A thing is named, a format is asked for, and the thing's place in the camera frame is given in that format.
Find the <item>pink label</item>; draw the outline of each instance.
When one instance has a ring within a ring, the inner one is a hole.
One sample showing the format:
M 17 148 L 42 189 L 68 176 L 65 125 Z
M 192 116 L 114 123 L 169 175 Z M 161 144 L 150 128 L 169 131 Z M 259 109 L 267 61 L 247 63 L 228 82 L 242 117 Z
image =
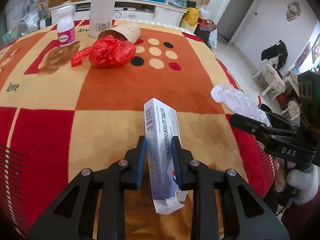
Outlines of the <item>pink label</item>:
M 76 39 L 75 28 L 72 28 L 66 32 L 58 33 L 59 45 L 67 45 Z

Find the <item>yellow plastic bag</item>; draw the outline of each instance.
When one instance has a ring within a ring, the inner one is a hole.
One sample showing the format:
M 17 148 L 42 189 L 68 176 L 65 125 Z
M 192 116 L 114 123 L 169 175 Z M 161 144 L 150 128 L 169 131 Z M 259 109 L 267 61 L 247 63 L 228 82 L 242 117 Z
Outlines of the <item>yellow plastic bag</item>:
M 183 18 L 193 26 L 198 22 L 200 11 L 197 8 L 186 8 L 188 11 L 184 14 Z

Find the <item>red dot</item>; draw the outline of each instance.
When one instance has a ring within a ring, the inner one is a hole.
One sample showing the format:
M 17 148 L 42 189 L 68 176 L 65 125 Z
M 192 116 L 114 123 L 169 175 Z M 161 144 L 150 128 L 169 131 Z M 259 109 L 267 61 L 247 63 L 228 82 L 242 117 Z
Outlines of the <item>red dot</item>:
M 143 40 L 142 39 L 138 39 L 135 44 L 141 44 L 141 43 L 143 43 Z
M 170 62 L 169 63 L 169 67 L 175 71 L 179 71 L 181 70 L 181 67 L 179 64 L 175 63 L 175 62 Z

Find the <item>black jacket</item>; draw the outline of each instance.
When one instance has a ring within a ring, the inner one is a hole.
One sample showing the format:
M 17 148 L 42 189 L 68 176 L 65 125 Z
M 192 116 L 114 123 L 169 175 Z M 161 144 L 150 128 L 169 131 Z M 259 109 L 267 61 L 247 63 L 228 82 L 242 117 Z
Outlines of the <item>black jacket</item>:
M 282 56 L 279 57 L 279 64 L 277 66 L 278 70 L 285 65 L 288 57 L 287 47 L 285 46 L 284 42 L 280 40 L 279 43 L 279 45 L 273 45 L 261 53 L 261 60 L 271 59 L 277 57 L 279 54 L 282 54 Z

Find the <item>cream dot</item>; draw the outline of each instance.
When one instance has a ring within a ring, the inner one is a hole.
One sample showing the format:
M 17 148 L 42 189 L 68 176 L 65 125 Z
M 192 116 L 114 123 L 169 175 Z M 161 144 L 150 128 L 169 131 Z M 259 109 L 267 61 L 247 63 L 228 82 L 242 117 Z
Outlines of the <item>cream dot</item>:
M 160 56 L 161 55 L 161 50 L 156 48 L 156 47 L 151 47 L 149 49 L 149 52 L 153 55 L 153 56 Z
M 157 59 L 157 58 L 152 58 L 150 61 L 149 61 L 151 67 L 155 68 L 155 69 L 162 69 L 164 68 L 164 63 Z
M 167 50 L 165 52 L 165 54 L 170 59 L 177 59 L 178 58 L 178 55 L 175 52 L 171 51 L 171 50 Z
M 149 39 L 148 42 L 152 45 L 159 45 L 159 41 L 157 39 Z
M 142 47 L 142 46 L 136 46 L 136 53 L 142 53 L 142 52 L 144 52 L 144 51 L 145 51 L 144 47 Z

